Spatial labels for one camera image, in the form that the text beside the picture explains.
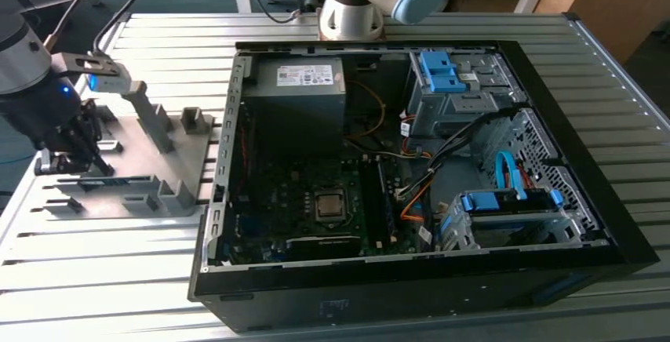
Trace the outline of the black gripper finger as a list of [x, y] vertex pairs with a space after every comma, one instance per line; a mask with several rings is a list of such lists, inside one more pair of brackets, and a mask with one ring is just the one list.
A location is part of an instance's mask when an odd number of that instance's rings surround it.
[[101, 140], [101, 130], [97, 118], [94, 117], [94, 113], [81, 114], [79, 131], [85, 145], [85, 152], [89, 156], [90, 163], [94, 165], [102, 176], [111, 176], [113, 167], [103, 161], [97, 146], [97, 143]]
[[35, 176], [85, 173], [90, 164], [87, 158], [77, 158], [42, 149], [35, 157], [33, 173]]

